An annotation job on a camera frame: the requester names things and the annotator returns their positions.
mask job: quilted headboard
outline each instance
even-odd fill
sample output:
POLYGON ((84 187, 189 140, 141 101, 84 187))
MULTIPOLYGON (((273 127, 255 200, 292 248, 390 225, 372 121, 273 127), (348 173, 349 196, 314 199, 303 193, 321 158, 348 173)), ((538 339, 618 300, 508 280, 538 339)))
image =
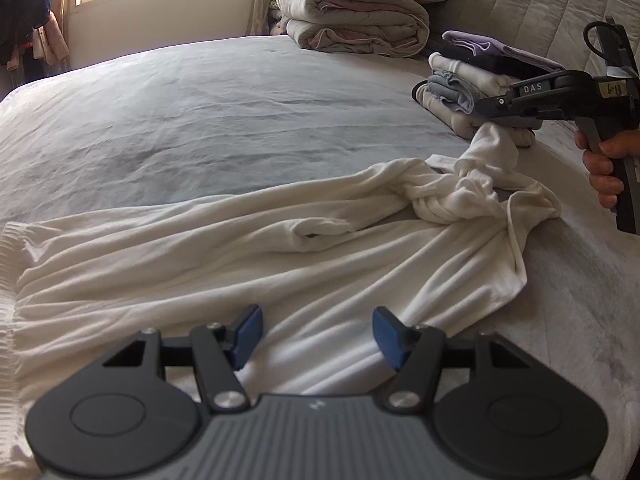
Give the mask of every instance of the quilted headboard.
POLYGON ((640 64, 640 0, 448 0, 428 10, 434 46, 444 30, 476 32, 601 75, 604 62, 587 49, 582 30, 611 15, 625 26, 640 64))

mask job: yellow label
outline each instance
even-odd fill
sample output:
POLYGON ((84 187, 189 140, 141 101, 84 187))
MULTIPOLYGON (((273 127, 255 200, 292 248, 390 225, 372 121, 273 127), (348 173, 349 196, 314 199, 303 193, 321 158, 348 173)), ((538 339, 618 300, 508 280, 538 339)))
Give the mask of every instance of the yellow label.
POLYGON ((600 94, 605 99, 609 99, 611 97, 626 97, 629 95, 626 88, 626 80, 624 79, 598 83, 598 86, 600 86, 600 94))

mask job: finger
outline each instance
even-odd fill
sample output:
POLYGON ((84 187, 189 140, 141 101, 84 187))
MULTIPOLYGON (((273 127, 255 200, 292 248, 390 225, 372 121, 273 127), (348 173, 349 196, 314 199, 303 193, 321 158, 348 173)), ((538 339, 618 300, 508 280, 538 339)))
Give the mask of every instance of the finger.
POLYGON ((591 174, 608 175, 613 173, 613 162, 610 158, 599 153, 585 151, 582 154, 582 163, 591 174))
POLYGON ((582 133, 580 130, 574 133, 574 141, 575 145, 580 150, 586 150, 589 147, 589 143, 587 142, 587 136, 582 133))
POLYGON ((601 142, 600 151, 609 158, 640 156, 640 132, 638 130, 620 132, 613 139, 601 142))
POLYGON ((608 175, 589 175, 589 183, 597 192, 605 195, 619 195, 625 189, 621 180, 608 175))
POLYGON ((613 209, 618 203, 618 197, 615 195, 605 195, 602 193, 598 193, 598 201, 600 202, 600 205, 602 207, 606 209, 613 209))

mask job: black folded garment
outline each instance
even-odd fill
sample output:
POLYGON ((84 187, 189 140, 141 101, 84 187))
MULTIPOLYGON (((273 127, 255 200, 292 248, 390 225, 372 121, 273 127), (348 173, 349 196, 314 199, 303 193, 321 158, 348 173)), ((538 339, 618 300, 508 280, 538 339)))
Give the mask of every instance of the black folded garment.
POLYGON ((519 59, 506 56, 489 56, 488 54, 474 54, 463 46, 445 42, 438 52, 449 59, 457 59, 469 65, 482 68, 494 74, 510 75, 518 79, 531 79, 548 74, 548 71, 538 66, 530 65, 519 59))
POLYGON ((0 64, 16 44, 31 41, 33 29, 49 21, 50 0, 0 0, 0 64))

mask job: bed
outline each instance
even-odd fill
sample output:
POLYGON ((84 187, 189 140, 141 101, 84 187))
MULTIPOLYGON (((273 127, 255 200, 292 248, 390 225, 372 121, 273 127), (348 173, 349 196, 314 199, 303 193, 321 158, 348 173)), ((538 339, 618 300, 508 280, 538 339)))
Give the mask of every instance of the bed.
MULTIPOLYGON (((411 98, 428 73, 276 36, 163 48, 20 88, 0 104, 0 222, 459 156, 468 142, 411 98)), ((469 331, 501 332, 593 396, 609 421, 596 475, 622 480, 640 445, 640 237, 598 205, 568 124, 547 123, 537 140, 518 170, 557 194, 562 217, 530 234, 519 297, 469 331)))

